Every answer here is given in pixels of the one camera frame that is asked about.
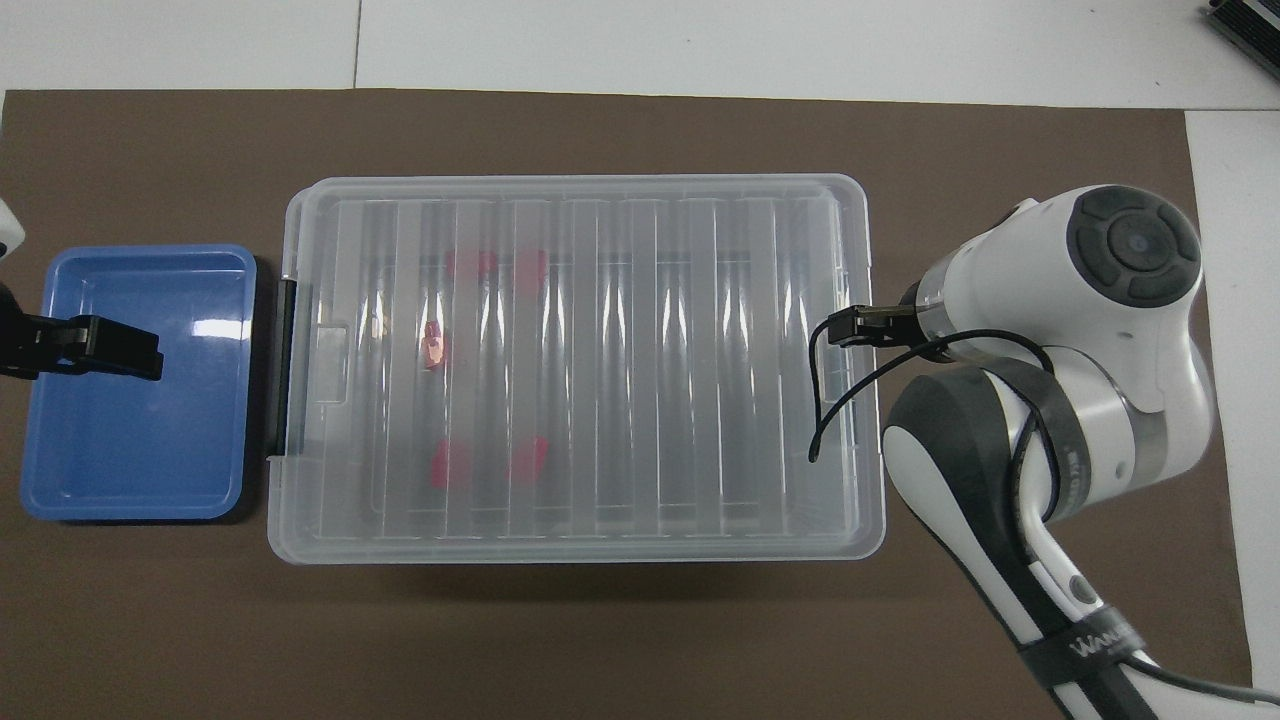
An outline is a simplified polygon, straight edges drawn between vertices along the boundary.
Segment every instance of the white tile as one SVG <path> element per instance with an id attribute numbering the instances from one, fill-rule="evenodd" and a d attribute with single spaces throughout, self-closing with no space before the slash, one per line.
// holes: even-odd
<path id="1" fill-rule="evenodd" d="M 1280 113 L 1188 113 L 1187 135 L 1253 679 L 1280 691 Z"/>
<path id="2" fill-rule="evenodd" d="M 365 0 L 360 87 L 1280 108 L 1199 0 Z"/>
<path id="3" fill-rule="evenodd" d="M 6 0 L 0 90 L 351 87 L 358 0 Z"/>

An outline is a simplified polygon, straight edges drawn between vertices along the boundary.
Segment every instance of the cable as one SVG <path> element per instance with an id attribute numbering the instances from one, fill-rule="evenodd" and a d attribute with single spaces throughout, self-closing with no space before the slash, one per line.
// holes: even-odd
<path id="1" fill-rule="evenodd" d="M 845 391 L 845 395 L 841 395 L 840 398 L 836 400 L 835 404 L 832 404 L 831 409 L 827 410 L 826 415 L 823 415 L 822 391 L 818 387 L 818 359 L 815 347 L 818 342 L 818 334 L 822 331 L 827 329 L 829 322 L 831 319 L 828 318 L 827 320 L 819 323 L 818 327 L 814 328 L 813 336 L 810 336 L 809 338 L 809 377 L 813 379 L 813 400 L 814 400 L 814 420 L 815 420 L 813 439 L 809 441 L 809 462 L 815 462 L 818 460 L 818 454 L 822 450 L 822 434 L 827 432 L 827 427 L 831 425 L 831 421 L 835 420 L 836 415 L 840 414 L 840 410 L 844 409 L 844 406 L 847 405 L 854 398 L 855 395 L 867 389 L 867 387 L 869 387 L 872 383 L 881 379 L 887 373 L 892 372 L 893 369 L 896 369 L 899 365 L 902 365 L 908 360 L 913 357 L 919 357 L 925 352 L 940 350 L 942 347 L 951 345 L 952 342 L 960 342 L 963 340 L 973 340 L 979 337 L 1005 340 L 1025 348 L 1028 352 L 1036 356 L 1036 360 L 1039 361 L 1041 368 L 1043 368 L 1050 374 L 1053 373 L 1053 361 L 1050 359 L 1048 354 L 1044 352 L 1044 348 L 1025 336 L 1020 336 L 1018 333 L 1012 333 L 1009 331 L 997 331 L 993 328 L 961 331 L 957 333 L 942 336 L 937 340 L 931 340 L 929 342 L 922 345 L 916 345 L 915 347 L 909 348 L 906 352 L 902 352 L 901 355 L 890 360 L 888 363 L 884 363 L 883 365 L 873 370 L 870 374 L 868 374 L 865 378 L 854 383 L 854 387 Z"/>
<path id="2" fill-rule="evenodd" d="M 1238 688 L 1235 685 L 1224 685 L 1221 683 L 1213 683 L 1210 680 L 1201 680 L 1197 678 L 1188 678 L 1180 673 L 1174 673 L 1171 670 L 1165 670 L 1158 665 L 1147 662 L 1146 660 L 1139 660 L 1137 657 L 1129 656 L 1121 662 L 1133 667 L 1138 673 L 1147 675 L 1153 680 L 1160 680 L 1161 683 L 1167 683 L 1176 688 L 1183 688 L 1185 691 L 1192 691 L 1197 693 L 1204 693 L 1211 696 L 1222 697 L 1226 700 L 1235 700 L 1239 702 L 1266 702 L 1268 705 L 1275 705 L 1280 707 L 1280 696 L 1268 693 L 1266 691 L 1258 691 L 1254 688 Z"/>

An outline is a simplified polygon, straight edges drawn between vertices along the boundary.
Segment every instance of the brown table surface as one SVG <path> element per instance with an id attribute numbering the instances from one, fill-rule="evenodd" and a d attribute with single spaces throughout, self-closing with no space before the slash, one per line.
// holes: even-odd
<path id="1" fill-rule="evenodd" d="M 35 313 L 60 250 L 175 242 L 239 243 L 278 274 L 285 204 L 332 176 L 744 172 L 858 179 L 881 300 L 1023 197 L 1121 182 L 1194 218 L 1178 111 L 10 91 L 0 197 L 28 241 L 0 281 Z M 892 492 L 856 562 L 298 568 L 268 547 L 257 461 L 236 523 L 28 518 L 28 387 L 0 379 L 0 717 L 1056 716 Z M 1248 682 L 1220 438 L 1056 533 L 1156 660 Z"/>

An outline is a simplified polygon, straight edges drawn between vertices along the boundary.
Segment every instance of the transparent plastic box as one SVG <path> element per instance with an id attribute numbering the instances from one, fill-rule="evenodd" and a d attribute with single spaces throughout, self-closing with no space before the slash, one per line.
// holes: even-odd
<path id="1" fill-rule="evenodd" d="M 300 192 L 283 455 L 292 562 L 858 559 L 877 401 L 817 464 L 812 328 L 869 302 L 833 174 L 330 178 Z M 874 363 L 822 343 L 833 400 Z"/>

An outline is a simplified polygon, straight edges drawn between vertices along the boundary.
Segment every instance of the blue plastic tray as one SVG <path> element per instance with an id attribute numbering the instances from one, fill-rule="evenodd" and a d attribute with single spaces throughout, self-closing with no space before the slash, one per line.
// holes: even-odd
<path id="1" fill-rule="evenodd" d="M 257 265 L 234 245 L 81 247 L 45 278 L 44 314 L 93 314 L 160 336 L 164 375 L 42 374 L 22 501 L 46 520 L 204 520 L 244 468 Z"/>

